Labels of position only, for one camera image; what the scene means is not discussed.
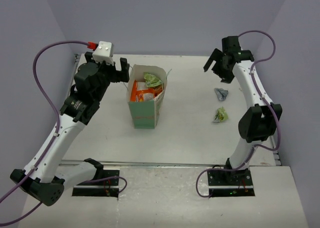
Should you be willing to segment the green paper bag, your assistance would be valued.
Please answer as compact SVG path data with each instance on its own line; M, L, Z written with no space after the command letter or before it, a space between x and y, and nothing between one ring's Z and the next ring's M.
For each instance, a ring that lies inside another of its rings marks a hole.
M154 129L157 126L167 82L167 73L161 67L133 66L126 99L134 128Z

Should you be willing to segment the orange snack packet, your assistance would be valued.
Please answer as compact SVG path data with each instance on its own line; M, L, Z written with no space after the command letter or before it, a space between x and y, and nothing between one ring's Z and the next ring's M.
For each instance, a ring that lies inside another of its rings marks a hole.
M156 98L163 91L163 86L147 87L145 82L134 81L130 95L131 102L147 102Z

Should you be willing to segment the green candy packet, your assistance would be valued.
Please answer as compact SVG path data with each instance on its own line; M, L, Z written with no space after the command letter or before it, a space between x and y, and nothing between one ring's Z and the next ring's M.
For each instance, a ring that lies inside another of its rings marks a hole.
M154 87L158 87L158 86L162 86L163 82L160 78L158 78L156 75L148 73L148 72L144 72L143 73L143 78L145 80L145 85L148 88L154 88Z

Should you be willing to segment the grey silver snack packet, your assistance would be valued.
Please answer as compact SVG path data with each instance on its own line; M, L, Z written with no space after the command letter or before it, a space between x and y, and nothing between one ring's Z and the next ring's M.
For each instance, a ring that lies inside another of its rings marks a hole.
M229 91L223 88L214 88L214 92L220 102L225 101L229 94Z

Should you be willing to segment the light green snack packet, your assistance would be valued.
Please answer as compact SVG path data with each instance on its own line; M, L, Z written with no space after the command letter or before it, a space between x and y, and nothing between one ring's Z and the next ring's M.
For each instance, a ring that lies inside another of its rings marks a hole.
M216 110L213 123L222 123L229 119L229 116L224 107L220 107Z

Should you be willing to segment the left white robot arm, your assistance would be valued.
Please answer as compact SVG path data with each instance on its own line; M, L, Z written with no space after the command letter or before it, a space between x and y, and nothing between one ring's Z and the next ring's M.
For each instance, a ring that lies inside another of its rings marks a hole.
M69 96L58 112L58 121L49 137L34 158L23 168L14 169L10 179L41 204L52 206L64 190L78 184L99 184L104 179L103 165L87 158L65 173L57 169L62 158L76 137L88 125L100 108L101 100L111 83L127 83L130 65L120 58L121 69L113 61L98 61L91 52L86 52L86 62L74 75L74 84Z

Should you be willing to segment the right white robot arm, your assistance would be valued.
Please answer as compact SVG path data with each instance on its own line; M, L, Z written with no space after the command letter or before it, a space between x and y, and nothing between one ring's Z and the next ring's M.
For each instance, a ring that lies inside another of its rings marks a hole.
M256 72L257 62L250 50L243 50L238 36L221 40L222 49L215 49L204 65L210 66L222 83L236 79L245 98L247 111L238 122L240 140L234 153L223 167L214 166L207 171L210 186L252 185L249 163L263 142L279 131L283 109L267 95Z

